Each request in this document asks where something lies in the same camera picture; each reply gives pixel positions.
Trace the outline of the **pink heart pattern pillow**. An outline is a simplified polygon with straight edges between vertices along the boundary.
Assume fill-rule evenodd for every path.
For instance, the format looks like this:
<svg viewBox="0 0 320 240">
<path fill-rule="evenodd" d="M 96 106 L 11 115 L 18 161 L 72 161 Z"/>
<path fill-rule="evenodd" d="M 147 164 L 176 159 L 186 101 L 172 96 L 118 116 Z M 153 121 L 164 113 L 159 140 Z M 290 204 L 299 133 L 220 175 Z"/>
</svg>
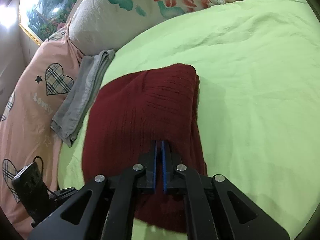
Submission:
<svg viewBox="0 0 320 240">
<path fill-rule="evenodd" d="M 11 181 L 37 157 L 45 184 L 51 191 L 57 188 L 62 141 L 50 125 L 71 91 L 84 57 L 70 41 L 68 31 L 69 26 L 65 25 L 41 44 L 1 117 L 1 208 L 23 239 L 32 230 L 32 218 Z"/>
</svg>

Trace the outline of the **white floral quilt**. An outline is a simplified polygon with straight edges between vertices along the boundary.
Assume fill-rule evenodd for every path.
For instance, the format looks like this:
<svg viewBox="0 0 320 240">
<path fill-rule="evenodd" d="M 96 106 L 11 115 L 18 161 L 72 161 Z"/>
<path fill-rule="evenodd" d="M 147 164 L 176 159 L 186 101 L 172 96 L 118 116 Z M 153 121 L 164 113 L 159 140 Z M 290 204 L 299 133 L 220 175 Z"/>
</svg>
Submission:
<svg viewBox="0 0 320 240">
<path fill-rule="evenodd" d="M 97 55 L 173 17 L 236 1 L 243 0 L 82 0 L 69 38 L 84 55 Z"/>
</svg>

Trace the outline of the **gold framed landscape painting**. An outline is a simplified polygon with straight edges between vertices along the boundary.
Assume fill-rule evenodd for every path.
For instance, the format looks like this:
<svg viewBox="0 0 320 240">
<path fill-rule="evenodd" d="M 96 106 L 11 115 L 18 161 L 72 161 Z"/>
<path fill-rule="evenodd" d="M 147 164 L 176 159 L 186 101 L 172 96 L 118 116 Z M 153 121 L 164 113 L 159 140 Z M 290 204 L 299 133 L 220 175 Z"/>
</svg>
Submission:
<svg viewBox="0 0 320 240">
<path fill-rule="evenodd" d="M 63 27 L 82 0 L 20 0 L 19 27 L 40 45 Z"/>
</svg>

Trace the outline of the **dark red knit sweater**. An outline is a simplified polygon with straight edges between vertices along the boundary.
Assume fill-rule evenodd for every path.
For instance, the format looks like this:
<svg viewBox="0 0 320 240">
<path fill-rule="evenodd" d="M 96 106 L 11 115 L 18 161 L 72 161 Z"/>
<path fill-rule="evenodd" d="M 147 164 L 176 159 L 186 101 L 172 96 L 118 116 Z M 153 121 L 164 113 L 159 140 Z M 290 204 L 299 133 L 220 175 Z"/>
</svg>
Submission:
<svg viewBox="0 0 320 240">
<path fill-rule="evenodd" d="M 206 174 L 197 126 L 199 84 L 195 68 L 181 63 L 106 84 L 89 111 L 81 161 L 84 181 L 121 174 L 153 141 L 162 140 L 185 165 Z"/>
</svg>

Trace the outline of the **folded grey blanket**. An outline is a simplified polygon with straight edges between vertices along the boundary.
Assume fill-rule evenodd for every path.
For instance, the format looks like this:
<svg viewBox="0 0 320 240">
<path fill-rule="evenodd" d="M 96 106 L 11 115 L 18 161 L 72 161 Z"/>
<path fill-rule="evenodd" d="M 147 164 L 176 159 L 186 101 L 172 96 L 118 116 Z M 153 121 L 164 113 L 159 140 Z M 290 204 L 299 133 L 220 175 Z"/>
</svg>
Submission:
<svg viewBox="0 0 320 240">
<path fill-rule="evenodd" d="M 50 127 L 68 147 L 76 141 L 114 56 L 113 49 L 103 50 L 95 56 L 84 56 L 75 84 L 53 116 Z"/>
</svg>

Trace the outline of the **light green bed sheet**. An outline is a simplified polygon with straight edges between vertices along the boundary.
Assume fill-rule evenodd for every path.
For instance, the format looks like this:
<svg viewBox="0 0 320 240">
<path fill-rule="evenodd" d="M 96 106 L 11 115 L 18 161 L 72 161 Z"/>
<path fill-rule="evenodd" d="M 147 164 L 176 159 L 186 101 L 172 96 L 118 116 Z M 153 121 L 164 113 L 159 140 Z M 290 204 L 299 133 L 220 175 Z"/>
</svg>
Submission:
<svg viewBox="0 0 320 240">
<path fill-rule="evenodd" d="M 115 54 L 103 83 L 192 65 L 208 174 L 288 233 L 319 205 L 319 20 L 306 0 L 243 0 L 167 20 Z"/>
</svg>

